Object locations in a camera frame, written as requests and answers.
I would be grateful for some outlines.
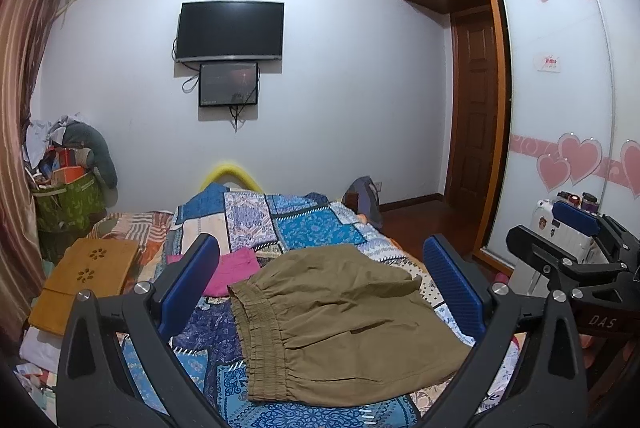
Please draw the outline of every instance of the pink cloth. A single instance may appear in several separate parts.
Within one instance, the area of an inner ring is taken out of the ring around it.
[[[168,264],[178,262],[182,255],[168,255]],[[229,296],[227,285],[246,280],[260,271],[260,264],[255,258],[255,251],[251,248],[240,248],[238,251],[220,256],[220,262],[211,280],[202,293],[203,296]]]

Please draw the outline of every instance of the baseboard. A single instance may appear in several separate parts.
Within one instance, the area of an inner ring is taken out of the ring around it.
[[[473,256],[500,271],[500,273],[504,273],[507,277],[510,277],[513,274],[513,267],[503,264],[495,257],[492,257],[491,254],[484,251],[484,249],[478,249],[478,251],[473,252]]]
[[[441,193],[432,193],[429,195],[423,195],[421,197],[413,197],[411,199],[404,199],[402,201],[381,204],[380,211],[389,212],[391,210],[406,208],[407,206],[414,206],[416,204],[428,203],[430,201],[442,201],[443,199],[444,195],[442,195]]]

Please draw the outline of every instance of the khaki shorts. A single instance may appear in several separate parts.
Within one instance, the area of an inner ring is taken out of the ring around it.
[[[361,406],[447,379],[469,347],[419,286],[351,245],[290,251],[230,286],[249,400]]]

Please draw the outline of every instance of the pink border stripe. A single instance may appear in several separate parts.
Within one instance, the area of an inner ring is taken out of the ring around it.
[[[524,135],[511,134],[509,150],[535,157],[536,159],[545,154],[551,154],[551,157],[554,159],[557,159],[559,156],[557,143],[536,139],[535,137],[526,137]],[[622,168],[622,163],[615,159],[603,157],[600,166],[591,175],[602,177],[603,179],[607,179],[612,183],[626,188],[631,188],[631,185],[626,178],[625,171]]]

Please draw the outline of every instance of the patchwork quilt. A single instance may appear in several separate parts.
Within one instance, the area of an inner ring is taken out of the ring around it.
[[[169,255],[186,252],[200,233],[218,240],[225,256],[243,246],[256,251],[264,267],[290,249],[348,243],[383,264],[401,267],[422,280],[421,296],[467,345],[475,340],[460,332],[434,281],[391,240],[363,224],[350,209],[320,194],[264,195],[229,191],[210,184],[171,215],[112,214],[98,223],[90,236],[136,239],[143,267],[138,280],[155,280]],[[246,375],[235,319],[228,297],[203,297],[185,330],[170,341],[188,375],[232,428],[324,428],[383,426],[409,428],[433,405],[446,381],[413,394],[358,408],[313,408],[291,402],[252,403],[246,400]],[[122,341],[123,356],[144,401],[164,412],[150,387],[130,340]],[[495,377],[479,411],[496,405],[513,374],[519,354],[516,342]]]

